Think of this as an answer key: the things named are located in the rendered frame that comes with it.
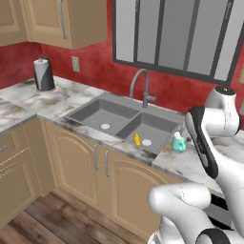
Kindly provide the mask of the grey double sink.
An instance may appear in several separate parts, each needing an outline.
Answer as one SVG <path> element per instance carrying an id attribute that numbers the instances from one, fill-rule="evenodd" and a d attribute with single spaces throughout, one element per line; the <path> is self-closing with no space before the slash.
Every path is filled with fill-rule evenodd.
<path id="1" fill-rule="evenodd" d="M 137 133 L 140 148 L 159 153 L 179 130 L 184 116 L 151 105 L 143 108 L 140 102 L 105 92 L 69 113 L 67 118 L 131 144 Z"/>

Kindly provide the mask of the grey curved tap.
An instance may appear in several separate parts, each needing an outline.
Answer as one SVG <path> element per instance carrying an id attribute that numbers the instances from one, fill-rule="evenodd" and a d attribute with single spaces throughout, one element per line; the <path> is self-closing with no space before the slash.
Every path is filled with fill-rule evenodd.
<path id="1" fill-rule="evenodd" d="M 146 69 L 139 70 L 133 77 L 131 85 L 130 85 L 130 98 L 133 98 L 133 89 L 135 86 L 135 83 L 137 81 L 137 78 L 141 73 L 145 74 L 145 89 L 143 92 L 143 102 L 142 107 L 146 109 L 148 107 L 149 102 L 155 102 L 156 101 L 156 95 L 149 95 L 149 72 Z"/>

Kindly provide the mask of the teal mug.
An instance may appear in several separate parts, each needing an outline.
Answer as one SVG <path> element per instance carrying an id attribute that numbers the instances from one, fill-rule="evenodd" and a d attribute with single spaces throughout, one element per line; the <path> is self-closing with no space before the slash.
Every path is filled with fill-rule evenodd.
<path id="1" fill-rule="evenodd" d="M 180 132 L 174 133 L 172 148 L 180 153 L 186 151 L 186 139 L 180 135 Z"/>

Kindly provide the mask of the beige base cupboard door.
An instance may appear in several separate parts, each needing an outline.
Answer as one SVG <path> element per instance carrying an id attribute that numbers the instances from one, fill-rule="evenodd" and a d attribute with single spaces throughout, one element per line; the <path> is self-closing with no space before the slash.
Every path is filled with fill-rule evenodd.
<path id="1" fill-rule="evenodd" d="M 109 151 L 109 177 L 105 175 L 106 151 Z M 160 223 L 160 215 L 148 203 L 150 189 L 181 180 L 104 146 L 99 163 L 106 216 L 148 240 Z"/>
<path id="2" fill-rule="evenodd" d="M 0 164 L 0 228 L 41 194 L 29 149 Z"/>
<path id="3" fill-rule="evenodd" d="M 101 152 L 89 139 L 46 122 L 47 137 L 58 186 L 99 208 L 97 173 L 93 157 Z"/>

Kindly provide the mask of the paper towel roll holder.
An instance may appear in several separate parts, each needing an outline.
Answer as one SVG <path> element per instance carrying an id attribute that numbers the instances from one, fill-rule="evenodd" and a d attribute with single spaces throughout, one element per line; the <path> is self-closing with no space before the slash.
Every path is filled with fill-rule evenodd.
<path id="1" fill-rule="evenodd" d="M 51 61 L 49 58 L 40 57 L 33 62 L 36 89 L 39 92 L 50 92 L 55 89 Z"/>

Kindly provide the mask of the dark framed window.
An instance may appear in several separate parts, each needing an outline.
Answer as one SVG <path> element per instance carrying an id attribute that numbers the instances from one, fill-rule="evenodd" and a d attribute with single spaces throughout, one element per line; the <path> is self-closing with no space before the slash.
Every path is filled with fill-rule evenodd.
<path id="1" fill-rule="evenodd" d="M 244 41 L 244 0 L 112 0 L 112 59 L 231 84 Z"/>

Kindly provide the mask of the beige drawer front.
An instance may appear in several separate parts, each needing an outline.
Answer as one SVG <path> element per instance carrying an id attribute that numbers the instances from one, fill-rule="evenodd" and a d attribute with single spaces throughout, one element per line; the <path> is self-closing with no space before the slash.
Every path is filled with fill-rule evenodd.
<path id="1" fill-rule="evenodd" d="M 22 126 L 0 134 L 0 149 L 5 145 L 7 148 L 0 152 L 0 163 L 28 147 L 28 140 Z"/>

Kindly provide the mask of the beige upper cupboard door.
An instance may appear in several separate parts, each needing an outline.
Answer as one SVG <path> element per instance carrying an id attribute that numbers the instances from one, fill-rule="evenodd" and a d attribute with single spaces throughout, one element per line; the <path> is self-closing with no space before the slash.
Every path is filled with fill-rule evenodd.
<path id="1" fill-rule="evenodd" d="M 59 17 L 59 0 L 20 0 L 28 40 L 31 42 L 72 49 L 70 0 L 63 0 L 64 39 Z"/>
<path id="2" fill-rule="evenodd" d="M 0 47 L 28 40 L 20 0 L 0 0 Z"/>

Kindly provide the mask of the grey wall outlet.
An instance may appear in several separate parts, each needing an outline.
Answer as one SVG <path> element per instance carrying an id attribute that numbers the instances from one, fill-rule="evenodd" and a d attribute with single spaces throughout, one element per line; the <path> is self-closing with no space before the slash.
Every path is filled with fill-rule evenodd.
<path id="1" fill-rule="evenodd" d="M 80 72 L 79 58 L 72 56 L 71 61 L 72 61 L 72 70 L 76 72 Z"/>

